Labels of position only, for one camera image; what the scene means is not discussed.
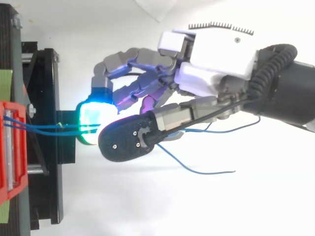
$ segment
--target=bolt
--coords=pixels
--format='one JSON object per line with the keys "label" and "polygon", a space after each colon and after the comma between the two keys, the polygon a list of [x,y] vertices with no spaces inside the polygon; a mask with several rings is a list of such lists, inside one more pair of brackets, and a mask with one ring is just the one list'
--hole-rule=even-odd
{"label": "bolt", "polygon": [[29,104],[28,112],[30,118],[33,118],[34,114],[36,114],[36,108],[34,108],[33,104]]}
{"label": "bolt", "polygon": [[12,19],[12,25],[17,28],[18,30],[20,30],[22,28],[22,25],[21,25],[21,17],[19,14],[15,14],[13,16],[13,19]]}
{"label": "bolt", "polygon": [[55,54],[55,62],[59,63],[60,62],[60,56],[59,54]]}

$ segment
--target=serrated edge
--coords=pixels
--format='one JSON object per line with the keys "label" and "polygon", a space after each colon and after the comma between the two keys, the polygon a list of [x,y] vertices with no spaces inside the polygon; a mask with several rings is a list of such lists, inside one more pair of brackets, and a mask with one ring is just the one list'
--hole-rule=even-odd
{"label": "serrated edge", "polygon": [[224,29],[231,29],[232,25],[222,22],[215,22],[211,21],[209,23],[200,23],[200,24],[189,24],[189,30],[196,30],[196,29],[204,29],[204,28],[224,28]]}
{"label": "serrated edge", "polygon": [[249,35],[254,35],[254,30],[250,30],[250,29],[246,29],[246,28],[240,28],[240,27],[236,27],[236,26],[233,26],[232,28],[233,31],[238,31],[238,32],[241,32],[241,33],[246,33],[246,34],[249,34]]}
{"label": "serrated edge", "polygon": [[247,29],[247,28],[241,28],[237,26],[233,26],[232,24],[227,24],[227,23],[222,23],[222,22],[214,22],[211,21],[209,23],[199,23],[199,24],[189,24],[188,29],[189,30],[197,30],[197,29],[205,29],[205,28],[223,28],[223,29],[230,29],[233,31],[241,32],[241,33],[246,33],[249,35],[254,35],[254,30]]}

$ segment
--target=white background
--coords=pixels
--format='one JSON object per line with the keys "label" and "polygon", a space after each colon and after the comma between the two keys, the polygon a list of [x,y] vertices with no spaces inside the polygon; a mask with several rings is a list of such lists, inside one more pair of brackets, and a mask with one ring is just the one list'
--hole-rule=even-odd
{"label": "white background", "polygon": [[[23,40],[60,54],[63,110],[87,98],[94,65],[104,57],[130,47],[155,49],[163,31],[189,23],[249,27],[259,47],[290,43],[299,50],[297,60],[315,64],[309,0],[178,0],[161,23],[133,0],[6,2],[23,16]],[[115,86],[130,82],[126,78]],[[174,96],[174,101],[181,100]],[[137,113],[139,106],[129,112]],[[239,113],[211,129],[256,119]],[[189,173],[158,147],[136,160],[112,163],[98,147],[77,143],[76,164],[63,166],[64,220],[54,226],[41,221],[32,236],[313,236],[313,143],[313,134],[263,118],[231,134],[189,133],[164,144],[196,170],[237,171],[221,176]]]}

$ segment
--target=red bracket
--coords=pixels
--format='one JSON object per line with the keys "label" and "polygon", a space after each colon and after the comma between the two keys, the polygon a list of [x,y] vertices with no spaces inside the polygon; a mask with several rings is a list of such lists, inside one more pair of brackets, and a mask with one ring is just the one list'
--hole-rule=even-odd
{"label": "red bracket", "polygon": [[26,108],[18,103],[0,102],[0,205],[12,199],[28,185],[28,164],[26,149],[26,131],[21,129],[13,130],[13,155],[14,155],[14,177],[13,189],[8,191],[6,179],[5,147],[4,147],[4,110],[11,110],[13,118],[26,123]]}

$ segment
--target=green light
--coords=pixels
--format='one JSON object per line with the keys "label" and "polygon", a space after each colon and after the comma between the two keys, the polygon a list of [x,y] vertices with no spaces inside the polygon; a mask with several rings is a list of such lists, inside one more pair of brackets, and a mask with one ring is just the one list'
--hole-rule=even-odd
{"label": "green light", "polygon": [[[79,120],[82,124],[110,124],[117,119],[117,109],[114,105],[104,102],[83,103],[80,108]],[[86,131],[93,128],[80,127],[80,131]],[[91,145],[98,143],[99,132],[94,134],[82,134],[85,142]]]}

